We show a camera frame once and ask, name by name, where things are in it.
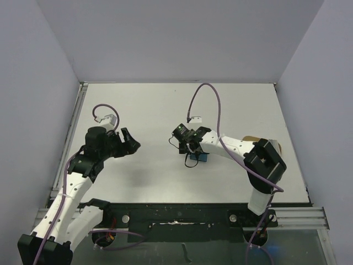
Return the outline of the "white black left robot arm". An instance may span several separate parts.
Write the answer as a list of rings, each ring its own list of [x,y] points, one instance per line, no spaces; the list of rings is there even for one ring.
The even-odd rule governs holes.
[[[99,225],[112,223],[110,203],[92,199],[81,215],[74,213],[110,158],[134,154],[141,144],[127,128],[120,132],[102,126],[88,129],[85,143],[68,160],[62,188],[45,216],[29,235],[21,235],[18,250],[23,264],[71,264],[80,242]]]

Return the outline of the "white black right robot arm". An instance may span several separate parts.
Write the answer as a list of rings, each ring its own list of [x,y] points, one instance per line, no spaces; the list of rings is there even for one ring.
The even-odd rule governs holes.
[[[246,221],[257,226],[265,220],[265,211],[272,195],[284,191],[277,183],[287,170],[284,160],[269,140],[238,140],[222,136],[204,126],[193,130],[184,124],[179,124],[172,135],[189,154],[219,155],[243,167],[253,187],[248,210],[245,212]]]

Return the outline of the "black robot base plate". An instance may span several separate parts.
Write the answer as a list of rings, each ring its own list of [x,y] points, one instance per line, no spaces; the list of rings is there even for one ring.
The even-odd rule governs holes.
[[[274,210],[262,218],[244,203],[112,203],[95,228],[128,229],[129,242],[243,242],[246,230],[277,227]]]

